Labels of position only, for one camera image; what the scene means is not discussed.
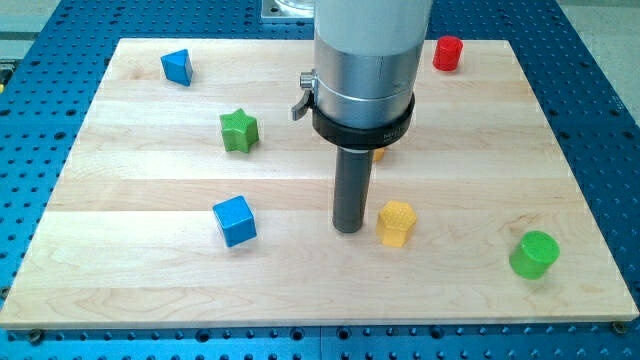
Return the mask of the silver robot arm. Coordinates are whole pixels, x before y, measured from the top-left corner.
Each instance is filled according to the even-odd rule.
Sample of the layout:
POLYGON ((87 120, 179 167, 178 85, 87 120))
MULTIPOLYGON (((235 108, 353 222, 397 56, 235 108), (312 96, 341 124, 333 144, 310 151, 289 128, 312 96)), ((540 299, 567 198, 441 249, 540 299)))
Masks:
POLYGON ((317 0, 313 68, 300 76, 299 120, 350 150, 388 146, 407 131, 431 0, 317 0))

